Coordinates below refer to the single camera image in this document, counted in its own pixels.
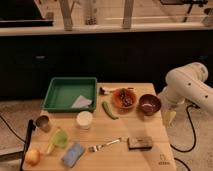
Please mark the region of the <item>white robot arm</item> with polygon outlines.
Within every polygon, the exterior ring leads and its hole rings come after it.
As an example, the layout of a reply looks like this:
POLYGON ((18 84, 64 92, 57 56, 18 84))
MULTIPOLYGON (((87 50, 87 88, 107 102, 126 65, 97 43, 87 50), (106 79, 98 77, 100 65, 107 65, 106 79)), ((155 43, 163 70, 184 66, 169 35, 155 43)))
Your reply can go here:
POLYGON ((172 122, 176 116, 175 109, 185 100, 213 114, 213 88, 205 84, 207 78, 207 67, 199 62, 172 69, 166 74, 166 86, 158 94, 165 126, 172 122))

